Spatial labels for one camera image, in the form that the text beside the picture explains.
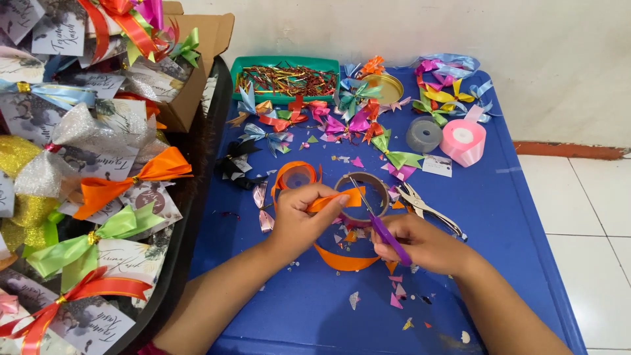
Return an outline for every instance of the cardboard box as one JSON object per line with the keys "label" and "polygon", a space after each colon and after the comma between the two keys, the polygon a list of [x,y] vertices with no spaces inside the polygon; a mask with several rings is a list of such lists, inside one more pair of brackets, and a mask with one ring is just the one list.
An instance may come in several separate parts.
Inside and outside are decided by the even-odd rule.
{"label": "cardboard box", "polygon": [[196,49],[201,54],[198,58],[199,68],[193,69],[191,77],[173,101],[158,103],[158,120],[167,125],[166,131],[188,132],[206,87],[214,58],[225,52],[230,45],[235,17],[231,13],[184,15],[182,4],[177,1],[164,1],[162,6],[165,26],[170,26],[170,21],[177,21],[180,26],[180,42],[186,39],[193,28],[199,29],[199,46]]}

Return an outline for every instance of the red baseboard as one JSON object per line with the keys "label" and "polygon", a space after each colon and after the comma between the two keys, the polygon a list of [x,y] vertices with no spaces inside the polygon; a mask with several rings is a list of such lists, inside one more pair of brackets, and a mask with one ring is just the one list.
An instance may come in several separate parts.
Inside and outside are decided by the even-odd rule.
{"label": "red baseboard", "polygon": [[552,155],[568,158],[616,160],[629,153],[629,148],[601,147],[573,143],[543,143],[539,141],[513,141],[517,154]]}

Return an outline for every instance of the hand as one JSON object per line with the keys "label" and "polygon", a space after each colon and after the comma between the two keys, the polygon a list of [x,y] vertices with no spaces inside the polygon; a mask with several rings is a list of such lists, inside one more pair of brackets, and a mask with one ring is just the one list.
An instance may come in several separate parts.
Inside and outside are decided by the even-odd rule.
{"label": "hand", "polygon": [[[401,242],[412,262],[425,270],[460,276],[467,271],[471,260],[480,257],[469,246],[416,214],[388,215],[382,221],[392,236]],[[375,244],[375,252],[379,256],[390,261],[401,261],[392,246],[383,244],[374,230],[370,240]]]}
{"label": "hand", "polygon": [[282,252],[283,256],[293,260],[309,249],[322,232],[339,216],[350,197],[348,195],[337,196],[315,215],[304,211],[316,198],[327,197],[336,193],[338,192],[321,183],[281,191],[276,204],[274,230],[268,237],[274,250]]}

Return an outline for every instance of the floor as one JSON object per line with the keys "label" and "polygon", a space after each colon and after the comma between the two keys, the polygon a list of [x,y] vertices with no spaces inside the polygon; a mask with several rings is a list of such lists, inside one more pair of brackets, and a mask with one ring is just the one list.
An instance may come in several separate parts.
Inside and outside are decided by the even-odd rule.
{"label": "floor", "polygon": [[631,159],[519,155],[590,355],[631,355]]}

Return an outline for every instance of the table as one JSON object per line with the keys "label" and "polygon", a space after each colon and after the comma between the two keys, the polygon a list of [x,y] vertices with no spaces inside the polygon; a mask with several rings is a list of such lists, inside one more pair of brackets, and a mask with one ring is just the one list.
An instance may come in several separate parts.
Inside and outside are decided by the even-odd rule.
{"label": "table", "polygon": [[[388,68],[403,84],[403,97],[417,99],[419,90],[412,71]],[[468,91],[470,85],[480,86],[489,78],[485,72],[478,71],[463,81],[463,91]],[[493,101],[492,113],[501,114],[494,89],[483,98],[485,102]],[[232,102],[228,119],[236,116],[236,102]],[[405,132],[418,116],[411,105],[379,116],[379,122],[392,129],[390,150],[411,151],[405,143]],[[271,132],[270,126],[254,118],[247,122]],[[308,124],[316,122],[310,118]],[[497,268],[574,354],[586,355],[503,116],[493,118],[485,128],[485,152],[478,163],[468,168],[454,163],[452,178],[416,171],[408,182],[428,205],[459,224],[469,237],[469,245]],[[322,182],[330,186],[349,171],[367,171],[388,185],[397,183],[394,176],[380,169],[386,162],[380,160],[380,152],[373,146],[366,143],[354,146],[348,140],[340,144],[320,141],[298,151],[301,142],[311,135],[320,137],[322,132],[300,127],[291,127],[289,132],[295,135],[289,146],[292,151],[279,153],[277,159],[270,154],[264,140],[256,143],[263,150],[249,157],[248,163],[253,169],[248,176],[265,175],[266,171],[279,169],[289,161],[303,160],[316,168],[322,164]],[[243,125],[240,128],[226,126],[218,156],[224,156],[228,142],[237,140],[241,134]],[[432,153],[445,156],[439,148]],[[365,168],[331,160],[332,155],[352,159],[359,156]],[[222,212],[238,214],[240,221]],[[266,235],[261,233],[257,214],[251,191],[242,191],[215,175],[206,200],[190,278],[262,241]],[[338,227],[332,225],[318,243],[329,251],[347,256],[374,255],[370,251],[372,243],[367,239],[354,243],[350,253],[339,249],[333,241],[333,234],[341,232]],[[297,261],[300,266],[294,265],[291,270],[284,268],[266,283],[264,290],[229,324],[209,354],[484,353],[457,287],[447,276],[422,269],[413,274],[410,268],[399,265],[394,275],[403,275],[402,286],[408,295],[407,300],[401,302],[401,310],[390,305],[394,289],[387,278],[390,273],[381,261],[359,272],[341,272],[339,276],[314,248]],[[348,298],[356,291],[361,301],[353,310]],[[415,300],[410,298],[412,294],[416,295]],[[432,304],[423,302],[420,296],[428,297]],[[414,328],[402,330],[410,317]],[[462,343],[462,331],[470,334],[469,344]]]}

